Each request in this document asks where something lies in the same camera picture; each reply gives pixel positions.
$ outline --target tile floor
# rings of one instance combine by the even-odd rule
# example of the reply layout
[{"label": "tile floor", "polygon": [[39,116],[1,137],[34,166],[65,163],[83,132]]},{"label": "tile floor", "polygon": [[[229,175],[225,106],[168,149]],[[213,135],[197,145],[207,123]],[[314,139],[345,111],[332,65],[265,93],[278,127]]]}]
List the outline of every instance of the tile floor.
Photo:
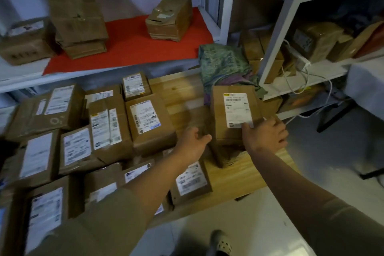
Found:
[{"label": "tile floor", "polygon": [[[384,225],[384,188],[353,171],[384,166],[384,123],[356,109],[319,134],[318,119],[296,118],[288,125],[291,157],[304,176]],[[268,188],[150,229],[131,255],[204,255],[215,229],[229,235],[234,255],[315,255]]]}]

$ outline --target wooden surface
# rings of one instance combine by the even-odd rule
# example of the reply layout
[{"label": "wooden surface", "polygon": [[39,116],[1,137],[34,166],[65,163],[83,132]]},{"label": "wooden surface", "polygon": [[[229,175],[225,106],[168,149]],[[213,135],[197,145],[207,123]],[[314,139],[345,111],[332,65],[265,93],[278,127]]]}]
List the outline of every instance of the wooden surface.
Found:
[{"label": "wooden surface", "polygon": [[[163,98],[178,135],[188,126],[202,126],[204,120],[209,117],[209,108],[204,106],[200,69],[151,79],[149,84],[152,92],[160,94]],[[285,149],[277,155],[297,170]],[[151,226],[185,217],[266,186],[248,154],[224,169],[217,167],[213,158],[205,160],[205,166],[213,192],[176,206],[173,212],[153,220]]]}]

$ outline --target orange object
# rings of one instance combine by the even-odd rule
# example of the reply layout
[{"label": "orange object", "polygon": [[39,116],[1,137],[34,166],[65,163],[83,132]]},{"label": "orange object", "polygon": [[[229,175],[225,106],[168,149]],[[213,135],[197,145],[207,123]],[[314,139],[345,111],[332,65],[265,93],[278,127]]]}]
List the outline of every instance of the orange object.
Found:
[{"label": "orange object", "polygon": [[137,16],[107,22],[109,40],[106,41],[106,53],[76,60],[62,53],[49,61],[43,75],[193,59],[197,58],[199,45],[213,43],[212,35],[197,7],[193,8],[192,23],[180,42],[151,39],[145,24],[146,18]]}]

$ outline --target white cloth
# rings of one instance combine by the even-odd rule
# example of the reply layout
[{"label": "white cloth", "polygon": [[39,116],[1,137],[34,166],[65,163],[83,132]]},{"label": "white cloth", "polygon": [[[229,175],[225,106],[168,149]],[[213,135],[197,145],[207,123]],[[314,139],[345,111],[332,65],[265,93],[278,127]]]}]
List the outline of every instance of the white cloth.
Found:
[{"label": "white cloth", "polygon": [[344,93],[384,120],[384,57],[351,65]]}]

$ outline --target olive green sleeve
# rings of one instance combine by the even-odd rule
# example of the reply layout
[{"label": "olive green sleeve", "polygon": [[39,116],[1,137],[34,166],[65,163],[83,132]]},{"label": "olive green sleeve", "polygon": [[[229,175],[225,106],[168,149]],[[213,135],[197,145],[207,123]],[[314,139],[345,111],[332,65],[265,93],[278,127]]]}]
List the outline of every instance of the olive green sleeve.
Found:
[{"label": "olive green sleeve", "polygon": [[384,226],[338,198],[314,216],[308,232],[317,256],[384,255]]},{"label": "olive green sleeve", "polygon": [[145,216],[135,195],[120,188],[51,231],[29,256],[127,256],[145,230]]}]

